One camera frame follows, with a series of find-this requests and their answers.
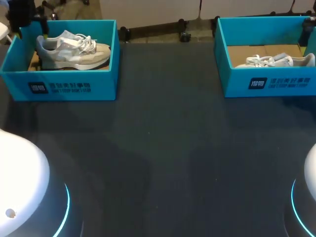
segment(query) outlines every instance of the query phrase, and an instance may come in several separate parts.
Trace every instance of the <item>sneaker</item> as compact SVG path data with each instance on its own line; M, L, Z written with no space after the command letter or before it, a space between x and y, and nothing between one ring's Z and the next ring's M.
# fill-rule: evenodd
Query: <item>sneaker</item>
M109 60L111 47L96 43L90 36L64 31L56 38L38 36L37 54L42 61L42 69L89 70Z
M286 53L279 54L275 57L262 57L254 55L246 59L245 64L236 68L261 68L261 67L314 67L315 55L310 53L303 58L294 58Z

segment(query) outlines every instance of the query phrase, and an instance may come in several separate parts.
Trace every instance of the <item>brown cardboard insert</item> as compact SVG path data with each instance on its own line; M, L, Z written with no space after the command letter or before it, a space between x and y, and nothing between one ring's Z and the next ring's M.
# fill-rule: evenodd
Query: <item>brown cardboard insert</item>
M278 44L261 46L228 46L229 57L233 67L246 63L246 58L258 54L260 57L274 57L280 53L286 53L291 57L303 57L299 45Z
M98 67L95 70L106 70L106 69L109 69L108 63L106 65L104 65L104 66ZM74 69L74 68L61 68L61 69L54 69L54 70L64 71L64 70L76 70L76 69ZM39 63L39 57L36 54L36 51L33 54L33 57L31 59L28 71L41 71L40 63Z

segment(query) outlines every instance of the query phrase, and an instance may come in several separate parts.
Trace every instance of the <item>table surface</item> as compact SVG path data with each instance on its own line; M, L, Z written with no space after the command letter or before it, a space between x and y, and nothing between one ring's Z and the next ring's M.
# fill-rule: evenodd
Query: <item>table surface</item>
M212 52L122 45L114 102L14 103L1 82L1 128L44 151L85 236L286 237L316 98L225 99Z

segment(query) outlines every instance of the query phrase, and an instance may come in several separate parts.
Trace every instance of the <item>black table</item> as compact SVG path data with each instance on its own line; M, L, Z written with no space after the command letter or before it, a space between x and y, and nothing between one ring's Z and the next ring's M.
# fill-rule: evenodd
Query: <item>black table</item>
M44 151L85 236L286 237L316 98L225 99L211 43L121 51L115 102L14 103L1 86L1 127Z

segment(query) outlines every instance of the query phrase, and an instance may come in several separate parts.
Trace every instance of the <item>open box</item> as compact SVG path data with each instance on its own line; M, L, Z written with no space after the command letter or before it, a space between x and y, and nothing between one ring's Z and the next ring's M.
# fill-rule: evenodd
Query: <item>open box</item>
M316 67L235 68L254 54L316 54L316 31L298 45L307 17L219 18L214 53L225 97L316 95Z
M49 35L64 30L91 36L111 47L108 67L103 70L28 71L42 35L38 22L21 28L22 39L14 38L1 68L1 75L15 101L115 100L119 73L119 37L115 20L48 21Z

